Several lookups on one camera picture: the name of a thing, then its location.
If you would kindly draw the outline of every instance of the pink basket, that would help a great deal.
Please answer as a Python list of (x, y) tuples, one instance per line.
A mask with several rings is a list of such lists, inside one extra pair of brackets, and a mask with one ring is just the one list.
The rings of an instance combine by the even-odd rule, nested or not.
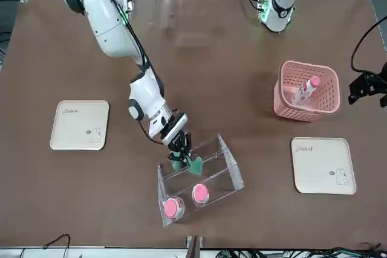
[[(320, 86), (305, 106), (291, 103), (291, 98), (307, 80), (318, 76)], [(337, 74), (327, 66), (311, 65), (288, 60), (279, 69), (274, 87), (274, 111), (280, 117), (313, 122), (324, 115), (332, 115), (340, 108), (340, 85)]]

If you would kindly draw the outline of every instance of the bottle cap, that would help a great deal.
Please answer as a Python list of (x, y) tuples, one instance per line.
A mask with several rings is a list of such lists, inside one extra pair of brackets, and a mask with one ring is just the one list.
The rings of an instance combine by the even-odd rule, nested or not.
[(168, 199), (164, 204), (164, 213), (169, 219), (173, 219), (177, 213), (177, 204), (173, 199)]
[(312, 87), (317, 88), (320, 85), (320, 78), (318, 78), (318, 76), (313, 76), (310, 79), (310, 84)]
[(208, 195), (208, 189), (203, 184), (197, 184), (193, 188), (193, 197), (197, 202), (204, 202)]

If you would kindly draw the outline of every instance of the green object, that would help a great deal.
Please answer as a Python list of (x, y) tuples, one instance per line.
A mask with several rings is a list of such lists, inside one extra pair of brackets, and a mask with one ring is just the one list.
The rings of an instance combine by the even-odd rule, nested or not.
[[(175, 157), (179, 157), (180, 156), (180, 153), (178, 152), (174, 152), (173, 153)], [(181, 161), (175, 161), (175, 160), (172, 160), (171, 161), (172, 163), (172, 168), (176, 171), (176, 170), (180, 170), (183, 168), (183, 163)]]
[(188, 172), (193, 175), (201, 175), (203, 171), (203, 160), (201, 157), (196, 157), (194, 160), (190, 156), (187, 156)]

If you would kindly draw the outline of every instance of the table surface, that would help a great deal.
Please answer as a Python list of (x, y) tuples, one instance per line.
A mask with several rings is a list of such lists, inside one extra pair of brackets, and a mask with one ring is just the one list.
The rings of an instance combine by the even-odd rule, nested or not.
[[(0, 74), (0, 245), (43, 245), (69, 233), (72, 245), (363, 248), (387, 243), (385, 116), (378, 97), (350, 106), (357, 74), (350, 55), (375, 23), (364, 0), (297, 0), (290, 26), (258, 25), (246, 0), (136, 0), (132, 23), (166, 87), (170, 107), (189, 116), (197, 144), (220, 132), (239, 163), (245, 189), (164, 228), (157, 204), (157, 163), (128, 113), (131, 58), (104, 55), (85, 17), (63, 0), (21, 4)], [(273, 112), (273, 87), (285, 60), (336, 70), (342, 109), (316, 123)], [(386, 60), (378, 30), (364, 41), (358, 67)], [(49, 147), (61, 100), (107, 100), (106, 146), (98, 152)], [(299, 193), (293, 137), (342, 137), (351, 149), (357, 192)]]

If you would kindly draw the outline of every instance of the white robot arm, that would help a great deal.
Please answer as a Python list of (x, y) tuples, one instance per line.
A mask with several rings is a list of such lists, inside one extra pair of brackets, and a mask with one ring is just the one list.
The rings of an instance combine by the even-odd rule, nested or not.
[(295, 0), (258, 0), (259, 19), (274, 32), (281, 32), (290, 22)]
[(73, 11), (86, 15), (102, 51), (110, 57), (132, 56), (140, 74), (130, 82), (129, 112), (141, 121), (150, 120), (149, 133), (160, 134), (164, 145), (179, 153), (189, 154), (190, 134), (182, 132), (186, 114), (174, 115), (164, 99), (164, 86), (129, 23), (133, 0), (65, 0)]

